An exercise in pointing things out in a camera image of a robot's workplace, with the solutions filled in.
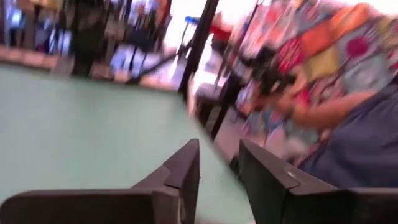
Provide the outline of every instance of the light green tabletop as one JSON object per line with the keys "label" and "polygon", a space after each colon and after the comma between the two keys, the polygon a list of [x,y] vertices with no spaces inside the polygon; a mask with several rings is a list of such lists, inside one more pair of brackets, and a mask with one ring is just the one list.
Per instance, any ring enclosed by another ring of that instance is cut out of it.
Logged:
{"label": "light green tabletop", "polygon": [[0,67],[0,203],[31,189],[130,188],[198,138],[197,217],[251,220],[244,190],[177,94],[41,73]]}

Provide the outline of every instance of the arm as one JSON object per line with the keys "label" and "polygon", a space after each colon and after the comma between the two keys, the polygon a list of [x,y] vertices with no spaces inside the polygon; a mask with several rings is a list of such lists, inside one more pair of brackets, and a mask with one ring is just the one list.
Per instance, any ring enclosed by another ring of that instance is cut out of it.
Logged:
{"label": "arm", "polygon": [[304,128],[329,129],[338,126],[353,108],[374,94],[373,91],[354,93],[313,108],[296,104],[288,96],[274,98],[271,103],[283,116],[291,113],[293,121]]}

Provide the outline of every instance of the table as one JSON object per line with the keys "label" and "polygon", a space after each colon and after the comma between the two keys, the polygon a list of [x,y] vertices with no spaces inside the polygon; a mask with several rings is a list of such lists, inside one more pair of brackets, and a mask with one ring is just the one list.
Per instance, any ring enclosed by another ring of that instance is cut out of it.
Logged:
{"label": "table", "polygon": [[13,63],[50,71],[58,64],[59,60],[58,55],[47,55],[0,44],[0,63]]}
{"label": "table", "polygon": [[176,93],[2,65],[0,95],[0,203],[30,189],[130,188],[198,138],[197,217],[251,220],[243,188]]}

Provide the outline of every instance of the black metal pole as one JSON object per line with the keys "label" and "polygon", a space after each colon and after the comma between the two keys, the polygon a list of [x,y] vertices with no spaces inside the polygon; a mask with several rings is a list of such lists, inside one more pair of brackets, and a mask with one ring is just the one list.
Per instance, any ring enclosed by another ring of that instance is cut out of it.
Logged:
{"label": "black metal pole", "polygon": [[188,83],[190,75],[198,67],[201,54],[205,48],[206,40],[210,31],[211,23],[213,22],[216,13],[218,0],[207,0],[205,8],[203,9],[200,21],[197,25],[195,35],[192,40],[192,49],[188,56],[187,65],[182,76],[180,88],[178,92],[183,94],[184,102],[188,100]]}
{"label": "black metal pole", "polygon": [[223,102],[221,105],[220,112],[218,114],[218,117],[216,118],[216,121],[214,123],[213,129],[211,130],[210,133],[210,138],[214,141],[216,139],[216,136],[218,134],[218,131],[221,128],[221,125],[223,124],[223,121],[226,117],[226,114],[229,110],[229,107],[231,105],[234,105],[236,100],[238,99],[239,92],[242,90],[242,78],[237,76],[236,74],[232,74],[229,76],[228,80],[224,84],[225,88],[225,93],[223,96]]}
{"label": "black metal pole", "polygon": [[71,24],[72,37],[76,36],[79,31],[79,0],[75,0],[75,9],[73,10],[73,20]]}
{"label": "black metal pole", "polygon": [[127,0],[126,1],[126,11],[125,11],[125,14],[124,14],[124,22],[125,22],[125,24],[128,24],[129,19],[130,19],[131,5],[132,5],[132,0]]}

